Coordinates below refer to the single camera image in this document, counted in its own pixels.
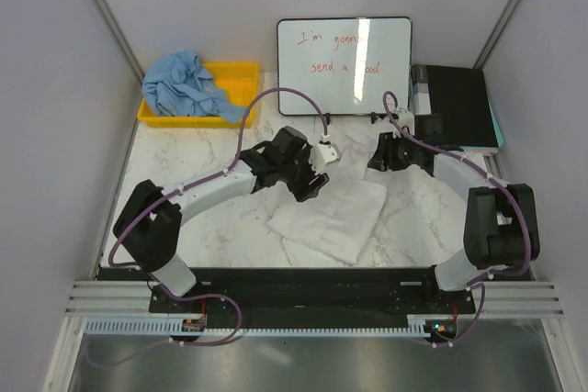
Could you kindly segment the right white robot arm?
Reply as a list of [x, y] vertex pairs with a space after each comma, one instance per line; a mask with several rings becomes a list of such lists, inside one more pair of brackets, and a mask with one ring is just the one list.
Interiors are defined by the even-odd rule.
[[462, 248], [434, 266], [436, 281], [420, 292], [423, 306], [438, 313], [453, 303], [453, 291], [496, 275], [526, 273], [540, 252], [537, 211], [529, 185], [494, 177], [459, 146], [434, 144], [436, 135], [418, 139], [405, 123], [410, 116], [401, 111], [390, 115], [393, 129], [379, 134], [368, 167], [385, 172], [417, 166], [466, 203]]

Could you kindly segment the white long sleeve shirt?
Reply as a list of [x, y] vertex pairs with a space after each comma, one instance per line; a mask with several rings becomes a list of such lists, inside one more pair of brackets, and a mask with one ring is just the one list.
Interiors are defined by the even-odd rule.
[[400, 172], [368, 169], [376, 136], [332, 129], [342, 158], [328, 169], [329, 183], [304, 203], [284, 196], [268, 221], [287, 244], [348, 266], [416, 266], [427, 257], [421, 215], [435, 182], [415, 166]]

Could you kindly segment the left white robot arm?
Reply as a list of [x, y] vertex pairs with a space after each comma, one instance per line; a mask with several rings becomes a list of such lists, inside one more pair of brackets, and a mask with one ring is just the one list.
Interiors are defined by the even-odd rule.
[[298, 202], [315, 198], [329, 182], [327, 165], [339, 159], [330, 141], [312, 146], [303, 134], [286, 126], [272, 140], [237, 151], [229, 166], [208, 176], [167, 187], [151, 180], [137, 184], [114, 224], [116, 244], [132, 257], [133, 264], [167, 289], [175, 307], [194, 311], [202, 292], [177, 252], [181, 228], [221, 203], [279, 182]]

